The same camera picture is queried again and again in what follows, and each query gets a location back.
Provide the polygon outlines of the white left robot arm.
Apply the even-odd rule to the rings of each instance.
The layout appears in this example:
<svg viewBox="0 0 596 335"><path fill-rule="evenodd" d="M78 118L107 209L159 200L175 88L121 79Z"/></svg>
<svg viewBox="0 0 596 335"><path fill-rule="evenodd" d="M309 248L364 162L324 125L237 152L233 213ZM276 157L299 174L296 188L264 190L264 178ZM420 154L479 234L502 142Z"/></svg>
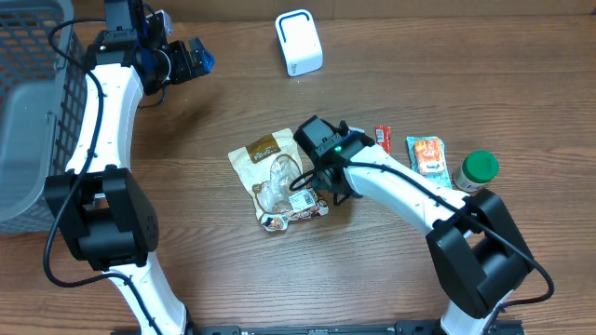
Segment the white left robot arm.
<svg viewBox="0 0 596 335"><path fill-rule="evenodd" d="M46 179L51 236L111 281L141 334L196 334L198 327L159 264L156 211L130 170L135 115L144 96L207 75L200 40L170 41L171 20L141 1L108 1L105 29L78 62L87 85L84 118L61 175Z"/></svg>

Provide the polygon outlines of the green lidded jar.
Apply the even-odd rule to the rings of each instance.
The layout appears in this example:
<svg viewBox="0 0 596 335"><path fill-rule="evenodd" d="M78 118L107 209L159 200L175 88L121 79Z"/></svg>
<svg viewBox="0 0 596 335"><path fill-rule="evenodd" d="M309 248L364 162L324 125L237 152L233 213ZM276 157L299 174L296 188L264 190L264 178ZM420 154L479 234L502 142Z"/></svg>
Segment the green lidded jar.
<svg viewBox="0 0 596 335"><path fill-rule="evenodd" d="M475 151L454 171L454 184L465 192L477 192L492 181L498 171L499 163L492 153Z"/></svg>

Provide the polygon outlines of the teal tissue pack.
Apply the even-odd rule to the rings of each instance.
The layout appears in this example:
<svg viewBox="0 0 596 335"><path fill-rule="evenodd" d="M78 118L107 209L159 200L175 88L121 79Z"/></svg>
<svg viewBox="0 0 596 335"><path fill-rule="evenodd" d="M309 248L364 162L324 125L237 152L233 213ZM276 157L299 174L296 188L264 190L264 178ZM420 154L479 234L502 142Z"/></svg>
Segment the teal tissue pack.
<svg viewBox="0 0 596 335"><path fill-rule="evenodd" d="M411 169L440 186L451 189L443 141L436 136L406 138Z"/></svg>

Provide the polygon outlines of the small orange sachet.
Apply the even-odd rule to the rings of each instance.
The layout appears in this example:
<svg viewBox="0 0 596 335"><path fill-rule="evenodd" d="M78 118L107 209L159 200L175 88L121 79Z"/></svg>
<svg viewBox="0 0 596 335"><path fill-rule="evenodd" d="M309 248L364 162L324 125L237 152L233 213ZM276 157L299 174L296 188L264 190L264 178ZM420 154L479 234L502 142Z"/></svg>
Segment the small orange sachet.
<svg viewBox="0 0 596 335"><path fill-rule="evenodd" d="M444 171L445 166L438 138L416 140L413 148L420 174L430 175Z"/></svg>

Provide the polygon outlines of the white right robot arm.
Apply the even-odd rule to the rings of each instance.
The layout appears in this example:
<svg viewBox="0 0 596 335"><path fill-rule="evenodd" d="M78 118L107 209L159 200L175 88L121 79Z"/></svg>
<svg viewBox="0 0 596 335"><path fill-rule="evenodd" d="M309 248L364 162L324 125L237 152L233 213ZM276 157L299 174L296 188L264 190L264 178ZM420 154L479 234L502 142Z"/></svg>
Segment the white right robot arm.
<svg viewBox="0 0 596 335"><path fill-rule="evenodd" d="M294 140L313 169L292 183L310 184L341 205L349 197L375 200L422 234L440 286L449 297L436 334L491 334L510 294L533 271L532 254L502 199L440 186L405 167L374 139L346 123L312 116Z"/></svg>

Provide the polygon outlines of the beige snack pouch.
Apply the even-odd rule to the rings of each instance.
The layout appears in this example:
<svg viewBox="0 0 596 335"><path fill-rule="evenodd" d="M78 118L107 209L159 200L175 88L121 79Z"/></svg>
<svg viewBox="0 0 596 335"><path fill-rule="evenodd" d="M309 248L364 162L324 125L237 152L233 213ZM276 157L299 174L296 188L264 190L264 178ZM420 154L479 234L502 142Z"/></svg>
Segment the beige snack pouch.
<svg viewBox="0 0 596 335"><path fill-rule="evenodd" d="M292 221L329 213L327 202L312 188L290 189L303 173L290 129L265 135L229 153L228 158L252 198L258 222L267 232L285 231Z"/></svg>

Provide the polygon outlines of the red stick packet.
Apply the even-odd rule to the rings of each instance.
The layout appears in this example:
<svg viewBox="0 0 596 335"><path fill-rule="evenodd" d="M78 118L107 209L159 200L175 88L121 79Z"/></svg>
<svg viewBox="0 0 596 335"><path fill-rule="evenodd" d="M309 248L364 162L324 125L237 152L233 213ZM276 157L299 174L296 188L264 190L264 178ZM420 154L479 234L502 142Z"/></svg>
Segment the red stick packet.
<svg viewBox="0 0 596 335"><path fill-rule="evenodd" d="M376 143L380 145L388 154L392 154L391 150L391 127L376 126L375 127Z"/></svg>

